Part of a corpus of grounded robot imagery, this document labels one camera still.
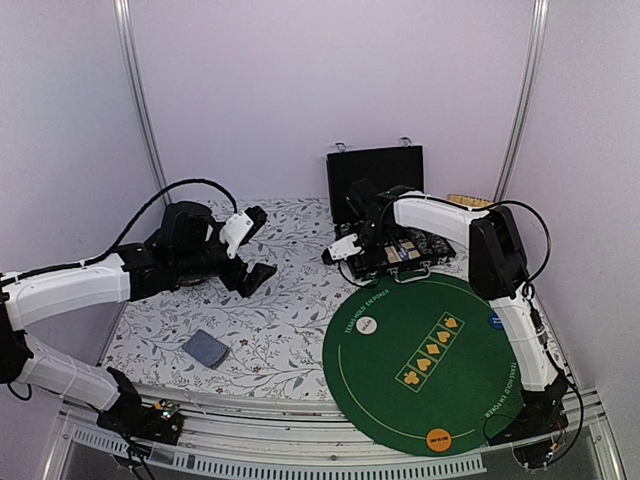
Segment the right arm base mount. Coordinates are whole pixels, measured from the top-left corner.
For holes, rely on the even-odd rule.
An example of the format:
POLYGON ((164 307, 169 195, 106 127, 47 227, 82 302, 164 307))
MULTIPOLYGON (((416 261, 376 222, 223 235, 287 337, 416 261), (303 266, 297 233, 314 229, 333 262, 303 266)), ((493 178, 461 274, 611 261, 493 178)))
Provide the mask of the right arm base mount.
MULTIPOLYGON (((521 390, 523 406, 515 417, 494 413, 485 419, 482 434, 489 445, 501 445, 557 432, 560 437, 569 421, 562 399, 571 383, 559 376, 543 391, 521 390)), ((516 461, 527 470, 548 467, 556 456, 558 440, 544 440, 536 444, 516 447, 516 461)))

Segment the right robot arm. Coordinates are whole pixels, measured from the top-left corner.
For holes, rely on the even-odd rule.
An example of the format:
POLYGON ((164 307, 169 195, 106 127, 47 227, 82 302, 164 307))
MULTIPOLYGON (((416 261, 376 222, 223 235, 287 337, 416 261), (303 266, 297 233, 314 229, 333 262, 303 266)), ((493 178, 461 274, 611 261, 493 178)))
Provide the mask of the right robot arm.
POLYGON ((465 207, 406 186, 349 195, 348 202, 364 217, 361 228, 330 244, 322 253, 327 265, 379 250, 384 229, 425 231, 468 250, 472 290, 498 315, 514 352, 525 394, 563 396, 569 388, 565 371, 548 347, 548 334, 533 297, 524 246, 508 201, 465 207))

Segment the blue grey cloth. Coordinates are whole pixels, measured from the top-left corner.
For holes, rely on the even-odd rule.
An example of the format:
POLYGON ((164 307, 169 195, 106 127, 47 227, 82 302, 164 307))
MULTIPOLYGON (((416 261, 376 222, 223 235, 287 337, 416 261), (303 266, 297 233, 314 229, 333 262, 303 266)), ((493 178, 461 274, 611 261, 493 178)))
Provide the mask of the blue grey cloth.
POLYGON ((227 345, 201 329, 182 345, 182 350, 209 369, 219 368, 230 353, 227 345))

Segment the orange big blind button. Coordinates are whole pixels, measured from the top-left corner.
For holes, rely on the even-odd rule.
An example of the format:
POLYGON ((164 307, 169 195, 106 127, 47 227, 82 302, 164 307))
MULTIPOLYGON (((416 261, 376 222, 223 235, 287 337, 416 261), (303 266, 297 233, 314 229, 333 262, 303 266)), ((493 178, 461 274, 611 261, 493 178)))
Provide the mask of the orange big blind button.
POLYGON ((452 443, 452 435, 442 428, 434 428, 426 435, 426 445, 431 451, 436 453, 448 451, 452 443))

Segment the blue small blind button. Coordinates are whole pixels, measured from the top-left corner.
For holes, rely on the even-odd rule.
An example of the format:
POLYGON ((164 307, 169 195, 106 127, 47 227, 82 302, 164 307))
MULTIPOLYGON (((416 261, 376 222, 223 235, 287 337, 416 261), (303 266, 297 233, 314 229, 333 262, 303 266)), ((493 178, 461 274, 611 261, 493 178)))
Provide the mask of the blue small blind button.
POLYGON ((496 330, 503 330, 503 324, 499 318, 499 316, 497 314, 492 314, 489 318, 489 323, 491 325, 492 328, 496 329, 496 330))

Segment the white dealer button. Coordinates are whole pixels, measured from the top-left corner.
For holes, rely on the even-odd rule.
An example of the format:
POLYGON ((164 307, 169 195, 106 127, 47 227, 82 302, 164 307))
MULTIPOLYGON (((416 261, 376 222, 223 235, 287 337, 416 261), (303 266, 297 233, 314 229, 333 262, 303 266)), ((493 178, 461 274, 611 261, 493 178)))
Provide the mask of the white dealer button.
POLYGON ((371 335, 376 332, 377 328, 377 321, 370 316, 361 317, 356 322, 357 331, 363 335, 371 335))

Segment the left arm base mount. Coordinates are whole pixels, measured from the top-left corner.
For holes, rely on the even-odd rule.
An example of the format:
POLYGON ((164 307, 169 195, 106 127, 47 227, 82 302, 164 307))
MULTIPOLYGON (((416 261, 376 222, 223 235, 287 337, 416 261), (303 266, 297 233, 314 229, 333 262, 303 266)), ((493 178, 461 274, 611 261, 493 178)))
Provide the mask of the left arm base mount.
POLYGON ((116 381, 119 397, 108 410, 98 414, 96 424, 126 438, 140 438, 176 446, 184 424, 180 404, 161 399, 151 406, 145 406, 124 373, 112 367, 108 367, 107 371, 116 381))

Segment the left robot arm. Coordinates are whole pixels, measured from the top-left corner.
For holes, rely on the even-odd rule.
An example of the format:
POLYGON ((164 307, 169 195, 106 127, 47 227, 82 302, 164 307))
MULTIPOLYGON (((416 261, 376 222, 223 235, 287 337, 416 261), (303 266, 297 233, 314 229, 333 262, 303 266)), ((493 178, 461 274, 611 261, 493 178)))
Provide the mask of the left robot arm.
POLYGON ((117 244, 99 259, 65 268, 2 276, 2 383, 32 384, 87 403, 108 411, 126 433, 141 433, 149 415, 124 374, 29 340, 28 326, 85 307, 145 300, 211 278, 249 297, 276 272, 261 263, 250 267, 238 255, 266 220, 266 212, 253 206, 218 222, 207 206, 181 201, 165 209, 160 227, 143 243, 117 244))

